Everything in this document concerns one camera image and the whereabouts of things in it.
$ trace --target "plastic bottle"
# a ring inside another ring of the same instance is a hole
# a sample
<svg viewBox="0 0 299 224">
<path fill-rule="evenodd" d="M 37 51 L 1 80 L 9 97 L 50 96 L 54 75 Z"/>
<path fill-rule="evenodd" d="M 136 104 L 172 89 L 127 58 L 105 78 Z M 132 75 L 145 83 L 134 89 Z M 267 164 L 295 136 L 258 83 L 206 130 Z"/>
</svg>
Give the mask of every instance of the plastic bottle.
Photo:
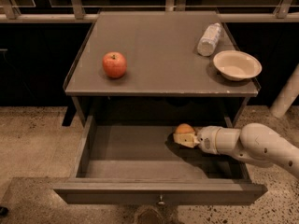
<svg viewBox="0 0 299 224">
<path fill-rule="evenodd" d="M 213 54 L 220 36 L 221 25 L 219 23 L 209 25 L 198 43 L 197 52 L 202 56 Z"/>
</svg>

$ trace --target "red apple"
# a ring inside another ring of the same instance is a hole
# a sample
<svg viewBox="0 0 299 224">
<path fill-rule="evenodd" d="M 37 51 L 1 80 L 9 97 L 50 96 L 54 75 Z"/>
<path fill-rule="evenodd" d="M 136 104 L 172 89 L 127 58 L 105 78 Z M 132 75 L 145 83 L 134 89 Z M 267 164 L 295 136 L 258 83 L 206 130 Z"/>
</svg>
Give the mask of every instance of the red apple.
<svg viewBox="0 0 299 224">
<path fill-rule="evenodd" d="M 106 75 L 111 78 L 122 77 L 127 69 L 125 57 L 116 51 L 105 54 L 102 65 Z"/>
</svg>

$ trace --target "bowl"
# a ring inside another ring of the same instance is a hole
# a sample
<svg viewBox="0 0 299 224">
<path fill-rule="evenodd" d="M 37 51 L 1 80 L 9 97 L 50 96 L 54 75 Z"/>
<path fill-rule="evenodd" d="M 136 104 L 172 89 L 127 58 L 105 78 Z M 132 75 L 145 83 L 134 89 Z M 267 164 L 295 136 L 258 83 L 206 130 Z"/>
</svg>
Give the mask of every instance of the bowl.
<svg viewBox="0 0 299 224">
<path fill-rule="evenodd" d="M 262 66 L 256 58 L 236 50 L 226 50 L 216 54 L 213 63 L 225 78 L 232 81 L 253 78 L 262 71 Z"/>
</svg>

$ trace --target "floor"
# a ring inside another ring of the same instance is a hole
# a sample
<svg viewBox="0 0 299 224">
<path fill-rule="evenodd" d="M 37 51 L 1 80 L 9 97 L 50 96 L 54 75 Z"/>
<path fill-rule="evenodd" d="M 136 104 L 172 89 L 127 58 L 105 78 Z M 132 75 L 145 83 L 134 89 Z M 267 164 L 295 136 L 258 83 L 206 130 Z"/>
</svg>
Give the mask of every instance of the floor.
<svg viewBox="0 0 299 224">
<path fill-rule="evenodd" d="M 79 118 L 63 127 L 65 107 L 0 107 L 0 223 L 299 223 L 299 181 L 276 165 L 248 165 L 268 191 L 250 206 L 68 205 L 51 189 L 73 168 L 82 134 Z M 282 119 L 266 106 L 247 106 L 237 127 L 260 122 L 299 147 L 299 106 Z M 152 214 L 159 219 L 152 220 Z"/>
</svg>

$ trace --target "table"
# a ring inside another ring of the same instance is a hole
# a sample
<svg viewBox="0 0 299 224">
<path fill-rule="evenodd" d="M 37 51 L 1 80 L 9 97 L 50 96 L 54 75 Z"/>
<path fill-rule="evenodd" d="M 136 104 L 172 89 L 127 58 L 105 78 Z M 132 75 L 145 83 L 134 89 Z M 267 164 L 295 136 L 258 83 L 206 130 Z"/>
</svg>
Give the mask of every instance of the table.
<svg viewBox="0 0 299 224">
<path fill-rule="evenodd" d="M 226 80 L 213 57 L 197 54 L 214 22 L 214 12 L 99 15 L 65 82 L 85 127 L 74 172 L 55 188 L 66 202 L 250 204 L 266 192 L 251 183 L 244 163 L 172 138 L 181 122 L 233 126 L 258 94 L 253 80 Z M 235 47 L 224 31 L 215 54 L 227 49 Z M 113 50 L 128 62 L 119 79 L 101 68 Z"/>
</svg>

